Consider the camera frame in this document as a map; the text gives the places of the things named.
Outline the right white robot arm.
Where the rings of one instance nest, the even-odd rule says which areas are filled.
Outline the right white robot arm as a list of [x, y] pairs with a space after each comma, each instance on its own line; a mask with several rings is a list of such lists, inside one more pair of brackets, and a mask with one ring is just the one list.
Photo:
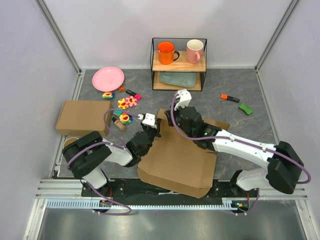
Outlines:
[[165, 115], [171, 127], [199, 148], [231, 154], [259, 166], [234, 173], [229, 184], [233, 196], [240, 197], [246, 191], [268, 186], [291, 195], [299, 184], [304, 164], [289, 143], [280, 141], [274, 145], [236, 136], [204, 122], [194, 107], [171, 108]]

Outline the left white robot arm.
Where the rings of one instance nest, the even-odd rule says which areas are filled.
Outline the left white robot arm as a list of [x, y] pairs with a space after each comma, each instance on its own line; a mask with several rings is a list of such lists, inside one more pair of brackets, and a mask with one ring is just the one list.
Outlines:
[[66, 145], [62, 154], [74, 178], [84, 180], [99, 197], [106, 196], [110, 185], [100, 164], [108, 161], [126, 168], [133, 167], [148, 154], [155, 138], [161, 136], [158, 122], [154, 126], [143, 123], [141, 126], [142, 131], [137, 132], [124, 146], [104, 139], [97, 131]]

